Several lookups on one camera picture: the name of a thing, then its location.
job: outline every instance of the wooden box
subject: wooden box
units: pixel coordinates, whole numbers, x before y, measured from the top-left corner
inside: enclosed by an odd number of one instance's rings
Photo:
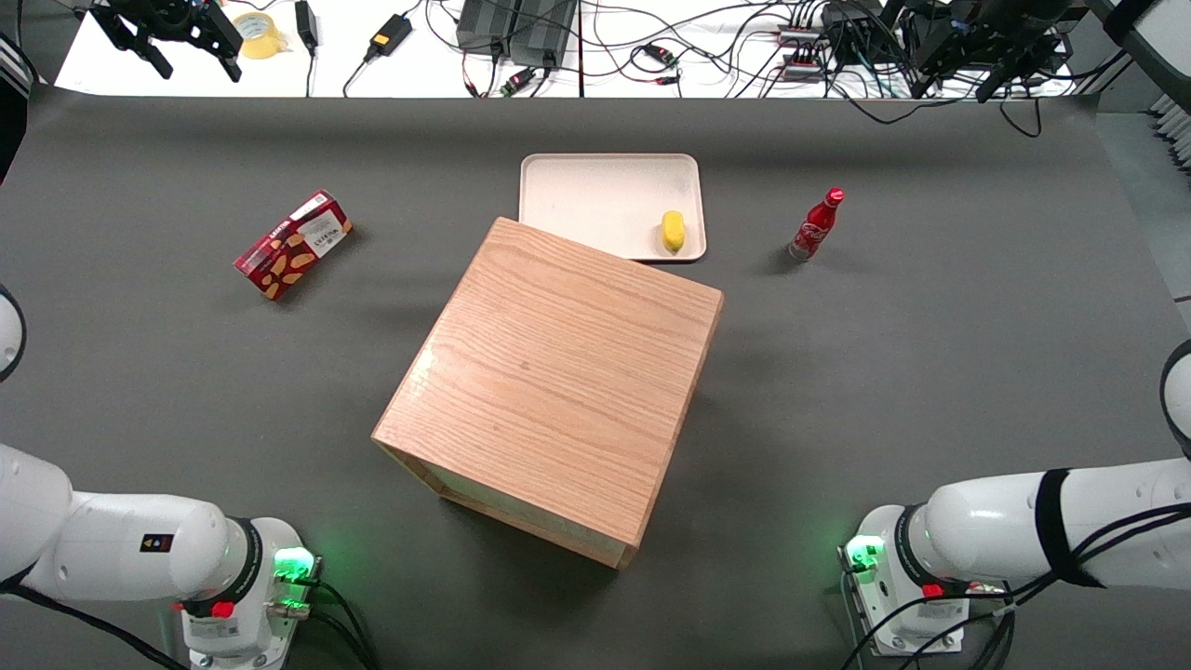
[[[621,569],[723,293],[497,219],[373,442],[435,493]]]

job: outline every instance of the gray mat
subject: gray mat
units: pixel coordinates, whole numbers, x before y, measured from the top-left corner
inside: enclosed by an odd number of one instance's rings
[[[283,515],[386,668],[837,668],[835,545],[871,508],[1178,455],[1156,387],[1185,327],[1079,101],[1045,102],[1037,140],[974,105],[891,127],[816,101],[40,90],[35,112],[0,187],[0,280],[31,327],[0,438],[80,490]],[[368,440],[488,225],[516,217],[522,157],[587,150],[699,161],[710,250],[665,269],[727,293],[621,575],[438,501]],[[790,271],[782,244],[836,184],[840,225]],[[358,232],[267,303],[231,262],[319,187]],[[86,608],[158,639],[146,605]],[[1021,613],[1009,668],[1180,666],[1189,615],[1179,593],[1060,586]],[[6,670],[150,666],[20,603],[0,603],[0,650]],[[291,668],[353,666],[303,626]]]

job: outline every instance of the yellow tape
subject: yellow tape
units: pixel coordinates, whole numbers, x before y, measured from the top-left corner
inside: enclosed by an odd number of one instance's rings
[[[286,46],[288,46],[286,38],[281,37],[281,31],[278,30],[276,24],[273,23],[273,18],[268,14],[249,12],[233,20],[232,25],[236,26],[239,36],[244,38],[244,44],[241,45],[239,52],[245,58],[269,58],[279,51],[285,51]]]

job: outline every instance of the gray power supply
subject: gray power supply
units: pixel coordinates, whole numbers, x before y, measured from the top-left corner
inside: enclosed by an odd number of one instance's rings
[[[507,54],[506,40],[522,0],[467,0],[459,15],[455,39],[467,51]]]
[[[528,68],[561,65],[578,6],[579,0],[520,0],[509,38],[509,56]]]

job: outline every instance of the white table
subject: white table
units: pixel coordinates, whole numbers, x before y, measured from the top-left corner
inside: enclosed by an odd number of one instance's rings
[[[606,44],[626,44],[625,46],[604,50],[591,44],[585,45],[584,71],[586,77],[586,95],[590,98],[675,98],[676,86],[657,86],[631,81],[624,76],[591,76],[610,73],[624,64],[632,46],[643,44],[651,38],[673,36],[665,32],[665,26],[657,20],[635,12],[613,8],[619,2],[640,10],[653,12],[667,21],[679,21],[701,12],[725,7],[731,0],[605,0],[601,6],[596,2],[581,5],[584,13],[584,31],[587,40]],[[341,96],[344,82],[360,64],[368,39],[392,14],[406,11],[413,0],[310,0],[318,15],[322,46],[314,65],[313,95],[319,98]],[[373,62],[357,77],[349,93],[353,98],[467,98],[463,88],[461,67],[464,58],[442,38],[455,43],[455,23],[448,11],[459,14],[463,0],[424,0],[410,13],[413,33],[387,57]],[[819,1],[815,2],[815,21],[819,23]],[[738,6],[724,10],[709,17],[685,23],[680,26],[684,39],[699,45],[706,51],[718,54],[728,48],[741,25],[760,7]],[[239,14],[252,12],[245,4],[231,2],[225,12],[232,19]],[[788,15],[790,10],[781,6],[772,7],[774,14]],[[238,83],[231,82],[214,57],[187,44],[157,43],[162,54],[174,65],[174,75],[169,80],[157,76],[157,73],[130,51],[117,51],[99,26],[88,17],[82,21],[79,35],[70,48],[66,63],[55,82],[56,86],[100,95],[175,95],[175,96],[303,96],[306,88],[306,70],[308,56],[298,39],[292,0],[273,4],[267,13],[273,17],[278,29],[289,42],[289,51],[278,54],[263,61],[239,58],[244,71]],[[746,33],[752,31],[777,30],[782,23],[777,17],[762,17],[748,24]],[[662,42],[667,48],[681,51],[673,42]],[[563,60],[565,70],[555,71],[538,93],[540,96],[574,98],[579,95],[578,39],[574,37]],[[687,54],[681,62],[681,95],[686,98],[723,98],[740,95],[756,98],[768,84],[765,75],[750,86],[744,86],[752,73],[768,70],[778,63],[774,36],[754,35],[737,48],[736,62],[749,74],[732,73],[725,75],[706,58]],[[638,62],[651,67],[647,57]],[[472,80],[481,89],[491,76],[491,58],[474,55],[466,58],[466,67]],[[495,86],[499,87],[509,76],[520,70],[511,61],[500,63]],[[860,67],[848,67],[836,79],[836,86],[848,92],[853,98],[890,96],[888,90],[881,92],[872,74]],[[654,79],[643,71],[629,71],[637,79]],[[980,76],[972,71],[971,76]],[[908,98],[909,92],[904,80],[897,75],[888,77],[885,87],[898,96]],[[806,83],[778,83],[768,93],[771,98],[822,98],[825,90],[822,80]],[[1071,82],[1049,81],[1031,88],[1033,95],[1059,95],[1071,88]],[[972,89],[969,83],[949,83],[941,96],[962,96]],[[830,92],[831,98],[840,98],[837,90]]]

